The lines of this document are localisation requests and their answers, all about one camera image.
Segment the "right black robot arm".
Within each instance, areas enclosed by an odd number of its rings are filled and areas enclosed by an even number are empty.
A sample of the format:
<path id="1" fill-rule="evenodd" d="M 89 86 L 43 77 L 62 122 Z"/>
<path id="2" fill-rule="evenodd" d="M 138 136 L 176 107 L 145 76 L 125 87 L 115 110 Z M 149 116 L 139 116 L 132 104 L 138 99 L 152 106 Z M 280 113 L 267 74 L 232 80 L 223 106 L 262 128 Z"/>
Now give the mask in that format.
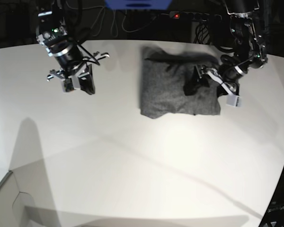
<path id="1" fill-rule="evenodd" d="M 88 95 L 95 94 L 95 85 L 92 74 L 92 64 L 100 66 L 100 60 L 109 58 L 107 52 L 95 52 L 91 54 L 87 51 L 82 44 L 89 39 L 93 27 L 96 25 L 97 20 L 90 27 L 84 27 L 76 32 L 77 26 L 82 21 L 82 0 L 78 0 L 78 8 L 71 9 L 77 10 L 77 20 L 73 23 L 70 20 L 68 10 L 65 9 L 67 5 L 66 0 L 36 0 L 38 10 L 38 26 L 36 27 L 36 40 L 42 45 L 50 57 L 54 57 L 60 65 L 59 70 L 51 70 L 47 76 L 47 81 L 53 78 L 58 78 L 62 84 L 64 92 L 68 93 L 74 90 L 81 90 Z M 136 9 L 113 9 L 106 3 L 105 6 L 95 6 L 92 8 L 101 8 L 99 14 L 106 9 L 113 12 L 112 29 L 114 27 L 116 12 L 124 14 L 121 26 L 123 32 L 127 34 L 138 35 L 153 35 L 154 29 L 148 29 L 164 13 L 154 11 L 148 13 L 150 16 L 138 16 L 133 10 Z M 128 30 L 125 25 L 135 25 L 137 20 L 151 18 L 151 20 L 140 28 L 135 30 Z"/>

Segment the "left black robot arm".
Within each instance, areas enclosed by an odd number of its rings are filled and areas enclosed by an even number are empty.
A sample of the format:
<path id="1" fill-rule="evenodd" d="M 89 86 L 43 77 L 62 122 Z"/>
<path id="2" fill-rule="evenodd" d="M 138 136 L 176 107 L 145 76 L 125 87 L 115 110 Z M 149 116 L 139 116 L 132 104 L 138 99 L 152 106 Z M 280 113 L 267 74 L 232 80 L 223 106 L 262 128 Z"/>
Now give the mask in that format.
<path id="1" fill-rule="evenodd" d="M 217 88 L 217 96 L 224 96 L 227 85 L 233 94 L 240 90 L 239 79 L 249 68 L 262 68 L 268 61 L 266 43 L 259 18 L 260 4 L 257 0 L 223 0 L 229 16 L 228 31 L 214 28 L 208 22 L 209 41 L 219 51 L 222 65 L 217 69 L 223 84 Z"/>

